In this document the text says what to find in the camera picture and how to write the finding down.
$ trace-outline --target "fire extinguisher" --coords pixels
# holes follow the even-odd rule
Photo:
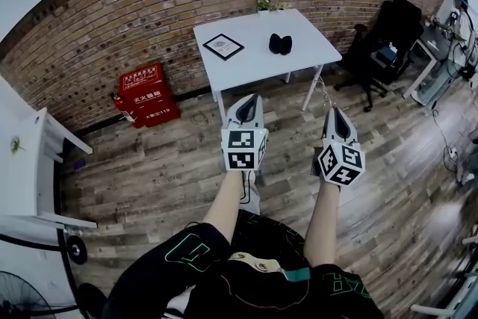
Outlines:
[[[118,95],[118,93],[112,93],[111,98],[113,99],[113,103],[122,113],[122,115],[133,124],[135,128],[141,128],[143,124],[138,119],[137,113],[134,112],[133,109],[129,108],[125,101]]]

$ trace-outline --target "chair wheel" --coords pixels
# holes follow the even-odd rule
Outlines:
[[[80,237],[72,236],[66,241],[66,250],[72,261],[76,264],[84,264],[88,260],[87,247]]]

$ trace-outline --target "white table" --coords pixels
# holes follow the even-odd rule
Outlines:
[[[292,36],[291,53],[275,55],[269,50],[270,35],[274,33],[280,37]],[[287,74],[285,82],[288,82],[291,72],[317,67],[302,107],[304,111],[322,66],[342,59],[333,45],[298,10],[218,20],[196,26],[194,34],[223,123],[226,112],[221,91],[283,74]],[[244,49],[224,61],[202,45],[218,34],[225,34],[242,44]]]
[[[63,140],[66,138],[87,154],[93,149],[50,116],[46,108],[20,121],[13,135],[18,136],[21,149],[2,154],[8,158],[7,176],[0,191],[0,214],[57,229],[65,226],[95,229],[94,222],[55,214],[53,202],[54,161],[63,163],[58,155],[63,151]]]

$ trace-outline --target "potted plant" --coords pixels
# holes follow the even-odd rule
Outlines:
[[[255,0],[255,6],[259,15],[265,15],[270,11],[270,0]]]
[[[287,5],[284,4],[284,3],[279,3],[278,5],[276,5],[276,9],[277,11],[283,11],[283,10],[287,10]]]

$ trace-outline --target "black office chair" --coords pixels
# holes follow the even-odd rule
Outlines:
[[[408,0],[384,1],[379,17],[373,29],[367,34],[367,27],[357,24],[357,31],[348,53],[339,65],[344,66],[352,74],[352,78],[334,86],[335,90],[360,84],[367,93],[369,105],[364,108],[370,112],[373,107],[370,92],[379,89],[381,97],[385,97],[387,89],[381,83],[389,85],[397,80],[412,62],[405,61],[413,43],[423,33],[421,9]],[[394,58],[384,55],[384,47],[390,43],[397,48]]]

